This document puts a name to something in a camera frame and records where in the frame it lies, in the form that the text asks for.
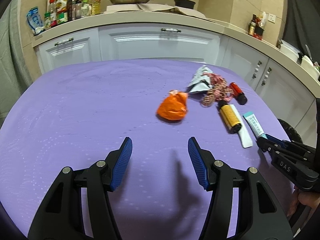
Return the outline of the person's right hand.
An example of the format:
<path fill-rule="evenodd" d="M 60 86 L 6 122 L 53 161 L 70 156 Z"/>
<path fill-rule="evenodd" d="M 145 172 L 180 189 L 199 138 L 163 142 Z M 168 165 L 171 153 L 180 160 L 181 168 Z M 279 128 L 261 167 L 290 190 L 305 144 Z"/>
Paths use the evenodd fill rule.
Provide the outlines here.
<path fill-rule="evenodd" d="M 297 209 L 298 204 L 303 204 L 316 209 L 320 202 L 319 193 L 303 192 L 300 191 L 298 187 L 294 187 L 294 192 L 292 194 L 292 201 L 289 205 L 289 210 L 287 212 L 287 217 L 293 215 Z"/>

